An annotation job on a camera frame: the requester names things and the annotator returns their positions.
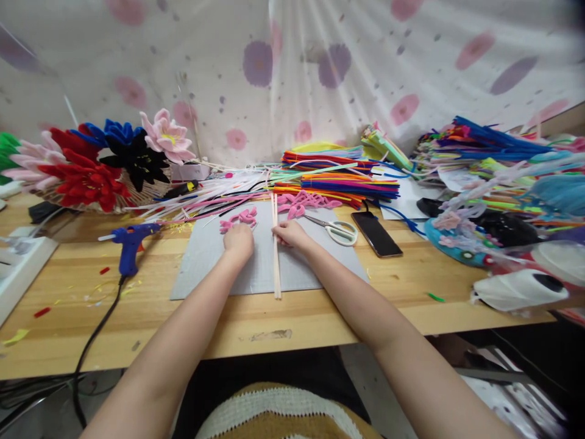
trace wooden table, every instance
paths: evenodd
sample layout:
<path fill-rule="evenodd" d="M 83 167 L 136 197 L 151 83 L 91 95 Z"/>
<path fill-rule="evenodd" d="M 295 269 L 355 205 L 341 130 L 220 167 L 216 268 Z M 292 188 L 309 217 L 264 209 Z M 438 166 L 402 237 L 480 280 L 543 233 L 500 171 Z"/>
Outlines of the wooden table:
<path fill-rule="evenodd" d="M 27 208 L 39 199 L 19 195 L 0 212 L 0 236 L 29 223 Z M 352 222 L 348 207 L 336 209 L 339 219 Z M 98 242 L 97 237 L 136 221 L 122 216 L 63 214 L 51 221 L 49 235 L 60 245 L 37 276 L 5 324 L 0 340 L 17 329 L 27 337 L 0 349 L 0 379 L 73 372 L 83 346 L 112 303 L 119 278 L 121 245 Z M 382 221 L 404 251 L 402 258 L 379 259 L 360 234 L 355 250 L 371 283 L 423 333 L 443 334 L 473 329 L 552 321 L 546 312 L 530 319 L 513 317 L 483 305 L 469 304 L 472 284 L 485 271 L 470 268 L 444 255 L 412 233 L 401 221 Z M 140 271 L 133 290 L 95 341 L 84 369 L 111 369 L 130 365 L 159 326 L 179 306 L 169 294 L 181 264 L 191 229 L 167 230 L 144 242 Z M 105 267 L 110 271 L 99 272 Z M 96 289 L 101 284 L 102 292 Z M 431 292 L 446 300 L 438 303 Z M 39 319 L 33 314 L 47 306 Z M 206 358 L 257 354 L 354 343 L 324 290 L 284 292 L 282 301 L 272 294 L 230 297 L 221 315 Z"/>

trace power strip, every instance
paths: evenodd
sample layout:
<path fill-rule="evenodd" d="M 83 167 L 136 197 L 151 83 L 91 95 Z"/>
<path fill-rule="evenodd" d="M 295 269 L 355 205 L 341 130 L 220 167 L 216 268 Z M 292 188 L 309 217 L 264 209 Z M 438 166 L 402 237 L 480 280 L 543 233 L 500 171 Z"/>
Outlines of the power strip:
<path fill-rule="evenodd" d="M 21 238 L 14 247 L 0 249 L 0 326 L 58 245 L 49 238 Z"/>

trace white paper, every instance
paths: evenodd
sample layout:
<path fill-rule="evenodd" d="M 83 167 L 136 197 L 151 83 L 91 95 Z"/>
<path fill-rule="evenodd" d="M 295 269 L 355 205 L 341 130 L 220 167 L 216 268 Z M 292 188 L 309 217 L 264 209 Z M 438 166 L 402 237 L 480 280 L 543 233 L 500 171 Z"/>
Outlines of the white paper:
<path fill-rule="evenodd" d="M 391 170 L 390 168 L 382 169 L 383 172 L 392 175 L 405 175 L 398 171 Z M 441 195 L 441 190 L 437 188 L 426 188 L 419 185 L 413 178 L 405 178 L 405 179 L 395 179 L 392 177 L 382 176 L 374 176 L 374 180 L 377 181 L 387 181 L 387 180 L 398 180 L 400 183 L 399 194 L 400 197 L 392 200 L 392 202 L 381 202 L 382 205 L 387 205 L 400 211 L 405 217 L 409 220 L 417 220 L 420 218 L 428 218 L 427 215 L 422 213 L 418 207 L 416 207 L 416 202 L 421 198 L 431 198 L 436 199 Z M 392 212 L 391 210 L 382 209 L 382 216 L 385 220 L 402 220 L 403 218 Z"/>
<path fill-rule="evenodd" d="M 449 189 L 454 192 L 463 192 L 463 186 L 476 181 L 484 181 L 477 175 L 470 174 L 469 169 L 461 168 L 457 170 L 444 171 L 439 168 L 439 178 L 445 183 Z"/>

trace black flower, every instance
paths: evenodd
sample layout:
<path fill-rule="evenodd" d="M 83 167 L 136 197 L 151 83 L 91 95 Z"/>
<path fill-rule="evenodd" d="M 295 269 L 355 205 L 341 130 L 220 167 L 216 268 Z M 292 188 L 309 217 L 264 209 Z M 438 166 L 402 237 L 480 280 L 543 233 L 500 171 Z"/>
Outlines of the black flower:
<path fill-rule="evenodd" d="M 105 139 L 115 155 L 104 157 L 99 161 L 112 168 L 124 168 L 130 175 L 130 181 L 136 191 L 142 192 L 144 181 L 154 184 L 154 180 L 170 183 L 163 168 L 170 165 L 165 161 L 164 152 L 156 152 L 146 144 L 146 131 L 141 129 L 134 136 L 130 145 L 121 143 L 116 137 L 106 135 Z"/>

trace smartphone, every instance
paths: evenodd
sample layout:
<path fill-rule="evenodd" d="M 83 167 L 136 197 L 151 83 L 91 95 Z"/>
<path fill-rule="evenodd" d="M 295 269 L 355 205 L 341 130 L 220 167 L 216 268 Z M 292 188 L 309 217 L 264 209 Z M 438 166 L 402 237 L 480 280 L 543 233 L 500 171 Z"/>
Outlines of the smartphone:
<path fill-rule="evenodd" d="M 402 250 L 372 212 L 352 213 L 352 218 L 378 257 L 402 256 Z"/>

